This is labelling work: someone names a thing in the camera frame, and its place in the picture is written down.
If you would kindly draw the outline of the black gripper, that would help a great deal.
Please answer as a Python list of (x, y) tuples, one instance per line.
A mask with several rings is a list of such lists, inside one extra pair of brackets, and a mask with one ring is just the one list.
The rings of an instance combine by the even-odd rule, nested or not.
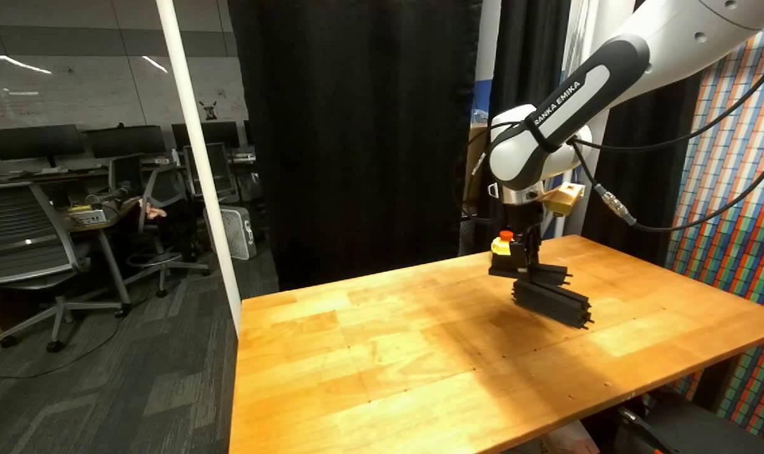
[(507, 226), (514, 233), (514, 243), (525, 247), (525, 265), (537, 268), (538, 265), (538, 224), (541, 224), (541, 205), (507, 205)]

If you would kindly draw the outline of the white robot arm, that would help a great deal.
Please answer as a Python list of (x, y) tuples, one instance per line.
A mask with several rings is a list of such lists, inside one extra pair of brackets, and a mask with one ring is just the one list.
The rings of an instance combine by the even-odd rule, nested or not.
[(507, 263), (537, 265), (541, 181), (576, 167), (599, 110), (688, 78), (764, 27), (764, 0), (642, 0), (545, 100), (491, 118), (489, 171), (514, 210)]

